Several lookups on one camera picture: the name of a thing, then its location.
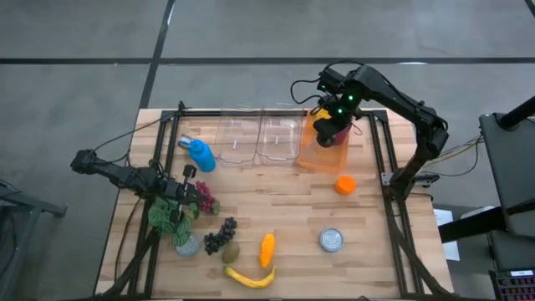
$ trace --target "keyboard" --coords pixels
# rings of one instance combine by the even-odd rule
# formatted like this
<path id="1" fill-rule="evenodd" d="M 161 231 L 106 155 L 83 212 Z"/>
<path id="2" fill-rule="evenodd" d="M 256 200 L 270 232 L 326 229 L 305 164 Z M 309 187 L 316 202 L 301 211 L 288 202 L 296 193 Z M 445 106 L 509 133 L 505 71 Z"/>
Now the keyboard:
<path id="1" fill-rule="evenodd" d="M 498 300 L 535 300 L 535 276 L 533 271 L 495 273 L 489 271 Z"/>

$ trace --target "kiwi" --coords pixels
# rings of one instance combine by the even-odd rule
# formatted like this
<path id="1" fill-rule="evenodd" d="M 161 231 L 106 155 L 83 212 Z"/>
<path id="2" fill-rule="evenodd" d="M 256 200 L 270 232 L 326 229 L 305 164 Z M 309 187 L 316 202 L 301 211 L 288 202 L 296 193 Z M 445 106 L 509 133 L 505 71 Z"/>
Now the kiwi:
<path id="1" fill-rule="evenodd" d="M 224 263 L 232 263 L 240 254 L 240 246 L 237 242 L 229 242 L 223 250 L 222 260 Z"/>

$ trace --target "orange ball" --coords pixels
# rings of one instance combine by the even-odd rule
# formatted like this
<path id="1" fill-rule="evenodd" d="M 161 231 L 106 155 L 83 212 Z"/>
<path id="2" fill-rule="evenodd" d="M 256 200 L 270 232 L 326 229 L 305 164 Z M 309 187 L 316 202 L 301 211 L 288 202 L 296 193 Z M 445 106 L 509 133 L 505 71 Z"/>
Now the orange ball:
<path id="1" fill-rule="evenodd" d="M 340 176 L 334 189 L 337 193 L 347 196 L 357 188 L 357 181 L 352 176 Z"/>

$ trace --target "orange pepper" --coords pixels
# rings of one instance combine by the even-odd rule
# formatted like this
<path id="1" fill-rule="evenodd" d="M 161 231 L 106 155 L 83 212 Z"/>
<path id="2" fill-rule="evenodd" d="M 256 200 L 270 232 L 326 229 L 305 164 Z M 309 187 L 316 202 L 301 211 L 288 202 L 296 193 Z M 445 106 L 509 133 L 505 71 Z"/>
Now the orange pepper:
<path id="1" fill-rule="evenodd" d="M 275 236 L 271 233 L 268 233 L 264 236 L 262 240 L 262 246 L 260 247 L 260 266 L 262 268 L 269 267 L 269 263 L 273 259 L 273 254 L 275 253 Z"/>

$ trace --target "gray floor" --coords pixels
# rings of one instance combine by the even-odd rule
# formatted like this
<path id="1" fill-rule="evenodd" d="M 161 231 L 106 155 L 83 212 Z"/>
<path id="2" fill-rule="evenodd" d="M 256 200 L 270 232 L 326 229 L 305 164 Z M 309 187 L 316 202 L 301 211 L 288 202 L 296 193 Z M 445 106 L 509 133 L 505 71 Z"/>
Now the gray floor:
<path id="1" fill-rule="evenodd" d="M 0 58 L 149 58 L 165 6 L 166 0 L 0 0 Z M 162 57 L 521 57 L 533 54 L 533 28 L 535 18 L 523 0 L 340 0 L 336 6 L 319 0 L 180 0 Z M 476 135 L 479 115 L 509 110 L 534 93 L 533 64 L 375 67 L 450 122 L 448 145 Z M 172 108 L 178 100 L 200 108 L 269 107 L 288 102 L 290 83 L 314 79 L 321 68 L 160 66 L 149 107 Z M 91 294 L 117 189 L 104 178 L 73 173 L 69 163 L 76 150 L 132 128 L 148 69 L 0 65 L 0 178 L 69 206 L 63 221 L 45 217 L 39 223 L 17 299 Z M 129 141 L 99 154 L 121 156 Z M 472 173 L 443 178 L 431 188 L 437 203 L 497 204 L 483 148 L 480 155 Z M 472 152 L 435 170 L 464 171 L 473 161 Z M 481 271 L 451 269 L 458 293 L 492 296 Z"/>

